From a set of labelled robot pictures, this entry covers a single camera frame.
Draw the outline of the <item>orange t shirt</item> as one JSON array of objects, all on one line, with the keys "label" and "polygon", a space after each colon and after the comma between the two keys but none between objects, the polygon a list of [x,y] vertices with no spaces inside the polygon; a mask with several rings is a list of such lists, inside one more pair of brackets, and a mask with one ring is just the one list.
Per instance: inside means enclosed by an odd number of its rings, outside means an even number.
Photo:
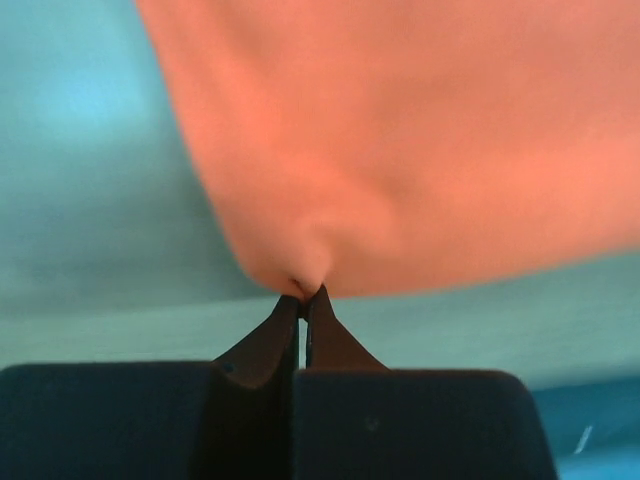
[{"label": "orange t shirt", "polygon": [[635,1],[140,1],[242,269],[300,298],[639,245]]}]

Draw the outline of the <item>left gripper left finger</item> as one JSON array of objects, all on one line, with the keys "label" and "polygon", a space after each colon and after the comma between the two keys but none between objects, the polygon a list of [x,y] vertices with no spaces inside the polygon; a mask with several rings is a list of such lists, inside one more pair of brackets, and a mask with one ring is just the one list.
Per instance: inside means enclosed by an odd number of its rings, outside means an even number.
[{"label": "left gripper left finger", "polygon": [[260,389],[299,363],[299,301],[281,296],[271,314],[212,364],[231,382]]}]

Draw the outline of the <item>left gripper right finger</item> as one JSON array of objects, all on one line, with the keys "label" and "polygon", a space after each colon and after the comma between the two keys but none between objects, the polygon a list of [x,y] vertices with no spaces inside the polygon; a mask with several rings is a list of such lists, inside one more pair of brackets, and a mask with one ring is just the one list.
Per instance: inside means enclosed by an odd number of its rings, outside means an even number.
[{"label": "left gripper right finger", "polygon": [[339,321],[324,285],[305,304],[306,368],[323,371],[387,371]]}]

